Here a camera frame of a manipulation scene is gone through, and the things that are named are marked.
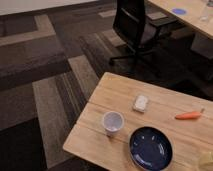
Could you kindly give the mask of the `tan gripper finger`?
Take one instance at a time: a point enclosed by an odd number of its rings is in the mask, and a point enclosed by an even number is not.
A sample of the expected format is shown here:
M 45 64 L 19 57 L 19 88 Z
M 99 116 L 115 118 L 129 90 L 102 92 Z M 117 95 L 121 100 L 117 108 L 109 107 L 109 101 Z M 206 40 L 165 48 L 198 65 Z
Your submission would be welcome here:
M 213 152 L 206 152 L 200 156 L 199 168 L 205 171 L 213 171 Z

